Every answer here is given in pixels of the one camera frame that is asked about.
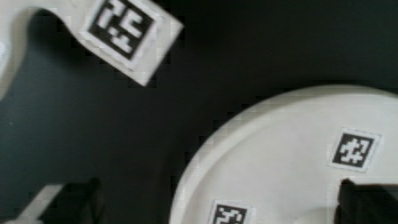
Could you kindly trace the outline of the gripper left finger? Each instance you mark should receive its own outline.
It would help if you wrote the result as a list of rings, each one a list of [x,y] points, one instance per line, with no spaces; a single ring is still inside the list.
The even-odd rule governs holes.
[[[99,179],[47,184],[10,224],[106,224]]]

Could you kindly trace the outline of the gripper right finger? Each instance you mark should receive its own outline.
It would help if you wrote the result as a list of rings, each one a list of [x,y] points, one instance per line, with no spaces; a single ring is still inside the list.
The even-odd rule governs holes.
[[[333,224],[398,224],[398,184],[340,181]]]

